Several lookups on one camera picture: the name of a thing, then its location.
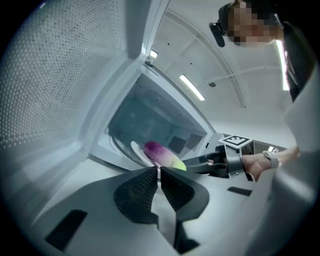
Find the perforated vent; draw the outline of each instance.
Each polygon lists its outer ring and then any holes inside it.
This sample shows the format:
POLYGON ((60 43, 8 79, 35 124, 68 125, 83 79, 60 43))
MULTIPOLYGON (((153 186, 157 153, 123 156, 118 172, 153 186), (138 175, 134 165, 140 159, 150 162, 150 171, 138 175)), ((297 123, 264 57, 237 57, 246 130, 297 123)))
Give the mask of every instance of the perforated vent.
POLYGON ((196 151, 201 139, 202 139, 202 136, 191 133, 184 147, 192 151, 196 151))
POLYGON ((0 147, 63 131, 91 81, 122 49, 114 0, 46 1, 0 63, 0 147))

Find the purple and green object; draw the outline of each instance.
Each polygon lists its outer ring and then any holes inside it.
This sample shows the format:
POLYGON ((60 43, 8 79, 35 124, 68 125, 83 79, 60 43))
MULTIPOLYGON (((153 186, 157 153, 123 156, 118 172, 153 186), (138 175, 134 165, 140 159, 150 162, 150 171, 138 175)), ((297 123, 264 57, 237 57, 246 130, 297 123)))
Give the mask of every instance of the purple and green object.
POLYGON ((156 141, 148 141, 143 148, 144 153, 154 162, 163 167, 173 167, 183 171, 186 165, 169 149, 156 141))

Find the wristwatch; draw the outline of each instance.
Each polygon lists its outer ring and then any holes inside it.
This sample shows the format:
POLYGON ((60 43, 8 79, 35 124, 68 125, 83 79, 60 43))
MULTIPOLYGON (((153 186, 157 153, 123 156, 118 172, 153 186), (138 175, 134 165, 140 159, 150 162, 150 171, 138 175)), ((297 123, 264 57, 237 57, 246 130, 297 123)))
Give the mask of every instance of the wristwatch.
POLYGON ((264 154, 264 156, 266 158, 268 158, 270 160, 270 163, 271 163, 271 168, 277 168, 278 165, 279 165, 279 160, 278 158, 275 156, 274 153, 271 153, 270 151, 263 151, 262 152, 264 154))

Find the ceiling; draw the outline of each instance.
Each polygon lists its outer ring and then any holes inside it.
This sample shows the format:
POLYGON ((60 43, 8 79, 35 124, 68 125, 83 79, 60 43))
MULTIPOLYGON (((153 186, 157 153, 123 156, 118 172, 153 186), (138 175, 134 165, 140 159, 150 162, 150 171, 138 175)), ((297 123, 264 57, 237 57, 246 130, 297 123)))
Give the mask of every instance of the ceiling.
POLYGON ((225 38, 220 48, 211 34, 209 23, 218 20, 219 8, 229 2, 171 0, 154 42, 158 56, 153 64, 184 91, 217 132, 292 146, 295 139, 283 120, 292 101, 282 89, 276 44, 244 48, 225 38), (204 101, 180 80, 182 74, 204 101))

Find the ceiling light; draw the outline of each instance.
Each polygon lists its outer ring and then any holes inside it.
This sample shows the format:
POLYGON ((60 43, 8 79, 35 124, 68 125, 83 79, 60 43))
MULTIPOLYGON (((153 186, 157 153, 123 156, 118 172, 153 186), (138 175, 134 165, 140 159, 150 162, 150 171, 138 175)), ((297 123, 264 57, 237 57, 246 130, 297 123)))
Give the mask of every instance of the ceiling light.
POLYGON ((180 79, 194 92, 194 94, 199 98, 200 101, 204 101, 205 98, 201 95, 201 93, 197 90, 197 88, 189 81, 188 78, 183 74, 180 76, 180 79))
POLYGON ((153 57, 153 58, 156 58, 156 57, 158 56, 158 53, 155 52, 154 50, 152 50, 152 51, 150 52, 150 56, 153 57))
POLYGON ((282 89, 283 89, 284 91, 289 91, 289 85, 288 85, 287 76, 286 76, 287 63, 286 63, 286 58, 285 58, 285 56, 287 56, 288 53, 285 52, 285 50, 284 50, 284 44, 283 44, 282 41, 276 40, 276 45, 277 45, 277 47, 278 47, 279 56, 280 56, 280 62, 281 62, 282 89))

